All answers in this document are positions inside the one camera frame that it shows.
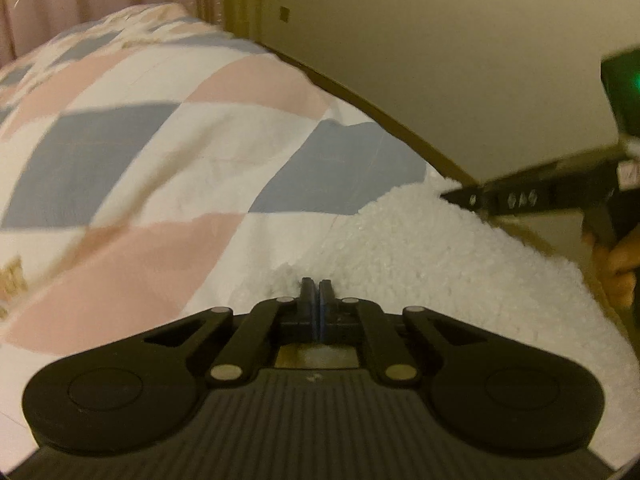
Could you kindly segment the person's right hand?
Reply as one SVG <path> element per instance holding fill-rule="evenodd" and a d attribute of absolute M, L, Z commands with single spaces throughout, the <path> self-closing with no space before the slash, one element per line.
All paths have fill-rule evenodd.
<path fill-rule="evenodd" d="M 636 226 L 613 248 L 607 248 L 600 242 L 590 224 L 584 221 L 582 241 L 591 249 L 597 278 L 610 306 L 616 310 L 630 309 L 638 283 L 636 271 L 640 263 L 639 227 Z"/>

